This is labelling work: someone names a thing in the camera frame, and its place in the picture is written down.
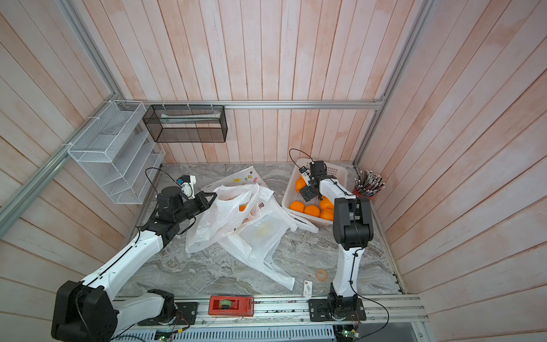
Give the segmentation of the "white printed plastic bag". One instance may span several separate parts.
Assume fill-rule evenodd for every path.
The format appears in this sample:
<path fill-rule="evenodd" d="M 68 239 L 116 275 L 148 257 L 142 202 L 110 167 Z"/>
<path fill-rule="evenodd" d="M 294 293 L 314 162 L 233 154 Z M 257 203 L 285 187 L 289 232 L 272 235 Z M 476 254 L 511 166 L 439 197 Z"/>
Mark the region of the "white printed plastic bag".
<path fill-rule="evenodd" d="M 211 208 L 198 219 L 196 226 L 187 234 L 185 251 L 200 252 L 234 233 L 243 225 L 260 200 L 269 200 L 273 190 L 261 185 L 219 186 L 215 189 L 216 200 Z M 241 205 L 246 205 L 243 212 Z"/>

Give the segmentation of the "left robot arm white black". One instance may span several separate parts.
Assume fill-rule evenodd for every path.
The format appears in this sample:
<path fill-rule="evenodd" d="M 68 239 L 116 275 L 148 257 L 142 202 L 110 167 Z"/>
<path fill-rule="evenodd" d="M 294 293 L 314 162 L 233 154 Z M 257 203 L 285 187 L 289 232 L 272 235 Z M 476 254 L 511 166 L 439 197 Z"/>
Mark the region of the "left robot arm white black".
<path fill-rule="evenodd" d="M 123 304 L 114 300 L 125 283 L 182 231 L 181 223 L 206 212 L 214 192 L 188 197 L 178 185 L 164 188 L 148 221 L 128 245 L 79 282 L 67 281 L 56 293 L 51 336 L 59 341 L 110 341 L 137 323 L 171 325 L 177 320 L 173 294 L 153 289 Z"/>

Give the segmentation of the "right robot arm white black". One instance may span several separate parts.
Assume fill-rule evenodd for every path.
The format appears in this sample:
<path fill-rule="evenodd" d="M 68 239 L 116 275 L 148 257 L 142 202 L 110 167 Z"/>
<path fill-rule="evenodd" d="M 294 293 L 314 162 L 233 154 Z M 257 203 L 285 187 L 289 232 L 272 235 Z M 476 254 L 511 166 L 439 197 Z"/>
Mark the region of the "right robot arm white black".
<path fill-rule="evenodd" d="M 333 237 L 338 244 L 336 275 L 326 299 L 310 299 L 309 313 L 313 322 L 366 319 L 363 297 L 356 282 L 361 257 L 374 238 L 370 200 L 354 195 L 328 174 L 323 161 L 311 161 L 299 169 L 306 186 L 300 190 L 303 199 L 328 199 L 333 203 Z"/>

